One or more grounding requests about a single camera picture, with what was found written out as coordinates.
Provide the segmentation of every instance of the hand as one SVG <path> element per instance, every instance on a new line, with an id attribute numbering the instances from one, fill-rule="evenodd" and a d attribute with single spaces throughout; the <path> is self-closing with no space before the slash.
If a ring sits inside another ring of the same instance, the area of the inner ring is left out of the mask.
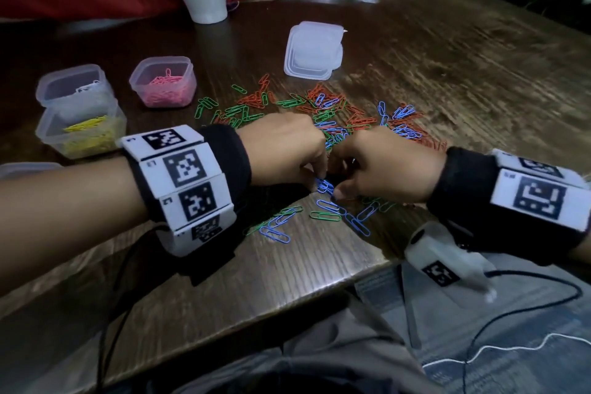
<path id="1" fill-rule="evenodd" d="M 247 150 L 253 185 L 299 182 L 313 191 L 316 178 L 326 177 L 324 135 L 306 114 L 268 114 L 237 133 Z"/>
<path id="2" fill-rule="evenodd" d="M 349 175 L 335 187 L 336 199 L 363 195 L 398 203 L 425 203 L 445 161 L 444 153 L 379 127 L 356 131 L 336 144 L 330 153 L 329 172 Z"/>

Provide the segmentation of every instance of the clear plastic container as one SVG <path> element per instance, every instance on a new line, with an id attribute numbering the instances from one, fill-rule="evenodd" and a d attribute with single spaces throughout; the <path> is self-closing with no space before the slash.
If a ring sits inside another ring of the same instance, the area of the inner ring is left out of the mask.
<path id="1" fill-rule="evenodd" d="M 81 131 L 66 132 L 73 124 L 105 115 L 96 126 Z M 69 159 L 80 159 L 113 151 L 119 147 L 119 139 L 125 135 L 127 119 L 116 99 L 107 106 L 95 106 L 94 110 L 78 113 L 72 121 L 63 117 L 59 108 L 45 110 L 35 134 L 41 142 L 50 145 Z"/>
<path id="2" fill-rule="evenodd" d="M 344 28 L 320 22 L 292 27 L 285 51 L 284 71 L 292 77 L 329 79 L 343 60 Z"/>
<path id="3" fill-rule="evenodd" d="M 129 77 L 129 84 L 148 108 L 187 106 L 197 89 L 193 64 L 185 56 L 144 59 Z"/>
<path id="4" fill-rule="evenodd" d="M 85 64 L 58 70 L 43 76 L 35 93 L 41 106 L 57 108 L 62 117 L 75 123 L 84 111 L 107 107 L 115 99 L 103 70 L 96 64 Z"/>
<path id="5" fill-rule="evenodd" d="M 0 179 L 17 179 L 31 173 L 62 168 L 57 162 L 11 162 L 0 165 Z"/>

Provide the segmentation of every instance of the container of pink paper clips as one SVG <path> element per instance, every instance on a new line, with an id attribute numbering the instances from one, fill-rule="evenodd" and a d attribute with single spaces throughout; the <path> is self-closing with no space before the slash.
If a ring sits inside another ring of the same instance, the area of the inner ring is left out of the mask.
<path id="1" fill-rule="evenodd" d="M 129 84 L 148 108 L 182 108 L 191 103 L 197 89 L 193 64 L 185 56 L 144 59 Z"/>

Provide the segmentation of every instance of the wire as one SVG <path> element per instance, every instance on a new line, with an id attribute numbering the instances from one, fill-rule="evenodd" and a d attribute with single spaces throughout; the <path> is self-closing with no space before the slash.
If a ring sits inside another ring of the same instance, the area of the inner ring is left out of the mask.
<path id="1" fill-rule="evenodd" d="M 115 332 L 115 336 L 113 337 L 113 341 L 111 342 L 111 347 L 109 348 L 109 351 L 107 352 L 107 357 L 106 357 L 106 359 L 104 359 L 104 362 L 103 362 L 103 356 L 105 354 L 105 341 L 107 340 L 107 330 L 109 329 L 109 324 L 111 322 L 111 315 L 112 315 L 113 310 L 115 308 L 115 305 L 114 305 L 115 298 L 116 298 L 116 295 L 118 294 L 119 285 L 121 284 L 121 280 L 123 279 L 123 274 L 125 272 L 125 269 L 127 268 L 127 265 L 129 264 L 129 261 L 131 260 L 131 257 L 135 254 L 135 252 L 139 248 L 140 244 L 150 234 L 152 234 L 158 230 L 168 230 L 168 227 L 167 226 L 156 226 L 156 227 L 150 229 L 149 231 L 145 232 L 140 238 L 138 238 L 137 241 L 129 247 L 129 250 L 127 251 L 127 254 L 125 255 L 125 258 L 123 259 L 123 262 L 121 262 L 121 266 L 119 267 L 119 270 L 117 271 L 117 275 L 115 276 L 115 282 L 113 284 L 111 294 L 109 295 L 109 303 L 108 303 L 109 311 L 107 312 L 107 319 L 105 320 L 105 324 L 103 325 L 103 328 L 100 331 L 99 359 L 98 359 L 99 361 L 98 361 L 98 366 L 96 368 L 96 390 L 94 391 L 95 394 L 101 394 L 103 392 L 105 376 L 107 375 L 109 365 L 111 364 L 111 358 L 113 357 L 113 352 L 115 350 L 117 340 L 119 339 L 119 335 L 121 335 L 121 331 L 123 330 L 123 326 L 125 325 L 125 322 L 127 321 L 129 314 L 131 313 L 131 309 L 135 305 L 135 303 L 133 303 L 129 307 L 129 309 L 125 313 L 125 316 L 123 317 L 119 326 L 117 327 L 117 331 Z"/>
<path id="2" fill-rule="evenodd" d="M 441 360 L 435 360 L 435 361 L 430 361 L 429 363 L 425 363 L 423 365 L 423 368 L 429 368 L 430 366 L 435 366 L 436 364 L 440 364 L 440 363 L 459 363 L 459 364 L 469 364 L 474 362 L 474 360 L 476 360 L 480 354 L 486 350 L 486 349 L 494 349 L 494 350 L 503 350 L 503 351 L 510 351 L 510 350 L 540 350 L 543 348 L 543 346 L 546 345 L 546 343 L 548 342 L 548 340 L 552 337 L 560 337 L 560 338 L 568 338 L 570 340 L 575 340 L 575 341 L 581 341 L 582 343 L 588 344 L 589 346 L 591 346 L 591 341 L 587 341 L 584 338 L 580 338 L 580 337 L 573 337 L 571 335 L 564 335 L 562 333 L 556 333 L 556 332 L 552 332 L 552 333 L 548 333 L 542 343 L 539 346 L 536 347 L 525 347 L 525 346 L 513 346 L 513 347 L 497 347 L 497 346 L 482 346 L 480 349 L 478 349 L 478 352 L 468 361 L 461 361 L 461 360 L 454 360 L 453 358 L 444 358 Z"/>
<path id="3" fill-rule="evenodd" d="M 484 273 L 484 275 L 490 279 L 496 278 L 499 276 L 526 276 L 526 277 L 536 278 L 536 279 L 551 280 L 552 282 L 558 282 L 563 285 L 571 286 L 572 288 L 574 288 L 576 290 L 576 292 L 572 296 L 569 296 L 569 297 L 564 298 L 559 301 L 548 302 L 547 304 L 537 305 L 535 307 L 519 308 L 516 310 L 512 310 L 512 311 L 503 313 L 501 315 L 497 315 L 494 318 L 492 318 L 490 321 L 488 321 L 486 324 L 484 324 L 484 326 L 480 330 L 478 330 L 478 333 L 476 334 L 476 336 L 474 338 L 472 338 L 472 341 L 470 342 L 468 349 L 466 349 L 466 358 L 463 361 L 454 360 L 454 359 L 441 359 L 441 360 L 431 361 L 429 363 L 426 363 L 423 366 L 424 368 L 427 368 L 429 366 L 434 366 L 435 364 L 440 364 L 440 363 L 445 363 L 445 362 L 462 364 L 462 392 L 463 392 L 463 394 L 466 394 L 466 374 L 468 371 L 468 364 L 475 361 L 478 358 L 478 356 L 484 351 L 484 349 L 491 348 L 491 349 L 507 350 L 507 351 L 508 350 L 539 350 L 539 349 L 543 348 L 543 346 L 545 346 L 546 342 L 548 342 L 548 339 L 552 336 L 558 336 L 558 337 L 562 337 L 562 338 L 568 338 L 571 340 L 582 341 L 582 342 L 588 344 L 589 346 L 591 346 L 591 342 L 587 341 L 584 338 L 573 337 L 570 335 L 563 335 L 560 333 L 552 332 L 552 333 L 546 335 L 546 337 L 543 339 L 542 343 L 537 347 L 516 346 L 516 347 L 504 348 L 504 347 L 497 347 L 497 346 L 482 346 L 480 349 L 478 349 L 476 354 L 470 358 L 470 351 L 472 351 L 472 348 L 474 347 L 476 340 L 480 337 L 480 335 L 482 335 L 484 330 L 486 330 L 493 323 L 496 323 L 498 320 L 505 318 L 507 316 L 517 315 L 519 313 L 525 313 L 525 312 L 531 312 L 531 311 L 536 311 L 536 310 L 542 310 L 542 309 L 550 308 L 550 307 L 556 307 L 557 305 L 566 304 L 567 302 L 577 300 L 583 296 L 583 290 L 581 289 L 580 286 L 576 285 L 575 283 L 572 283 L 572 282 L 565 280 L 565 279 L 560 279 L 560 278 L 555 278 L 553 276 L 548 276 L 545 274 L 532 273 L 530 271 L 498 270 L 498 271 L 488 271 L 488 272 Z"/>

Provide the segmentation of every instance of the container of yellow paper clips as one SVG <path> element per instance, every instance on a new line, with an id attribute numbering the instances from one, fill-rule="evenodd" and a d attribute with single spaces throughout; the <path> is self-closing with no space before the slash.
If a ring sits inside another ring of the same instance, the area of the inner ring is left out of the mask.
<path id="1" fill-rule="evenodd" d="M 95 106 L 94 112 L 85 109 L 80 118 L 73 118 L 71 112 L 60 114 L 59 107 L 47 108 L 35 134 L 69 159 L 113 151 L 125 136 L 127 119 L 115 98 L 107 105 Z"/>

